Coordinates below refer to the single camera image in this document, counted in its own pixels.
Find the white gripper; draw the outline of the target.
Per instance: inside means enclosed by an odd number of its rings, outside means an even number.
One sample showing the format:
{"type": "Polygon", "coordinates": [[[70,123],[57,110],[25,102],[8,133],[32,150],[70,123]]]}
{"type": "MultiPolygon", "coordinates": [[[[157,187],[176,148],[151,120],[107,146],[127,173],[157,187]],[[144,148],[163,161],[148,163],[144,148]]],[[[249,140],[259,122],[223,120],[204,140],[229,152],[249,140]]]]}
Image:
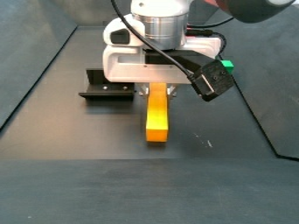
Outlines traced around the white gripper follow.
{"type": "MultiPolygon", "coordinates": [[[[125,21],[132,25],[144,39],[164,51],[193,50],[215,58],[220,52],[220,38],[187,37],[187,15],[175,17],[144,17],[127,14],[125,21]]],[[[139,83],[139,95],[147,97],[149,87],[147,82],[171,83],[167,95],[176,96],[176,84],[188,84],[184,73],[172,65],[145,64],[145,50],[149,47],[137,39],[119,18],[107,25],[102,32],[107,44],[102,52],[104,75],[112,82],[139,83]]]]}

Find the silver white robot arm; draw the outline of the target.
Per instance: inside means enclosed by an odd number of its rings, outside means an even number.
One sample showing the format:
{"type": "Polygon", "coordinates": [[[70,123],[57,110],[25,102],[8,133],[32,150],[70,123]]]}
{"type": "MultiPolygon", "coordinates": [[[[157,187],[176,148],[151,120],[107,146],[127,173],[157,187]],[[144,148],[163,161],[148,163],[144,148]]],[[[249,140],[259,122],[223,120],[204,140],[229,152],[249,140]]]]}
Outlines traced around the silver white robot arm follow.
{"type": "Polygon", "coordinates": [[[189,84],[208,102],[233,80],[216,59],[224,42],[188,24],[192,1],[132,0],[102,32],[102,67],[112,82],[189,84]]]}

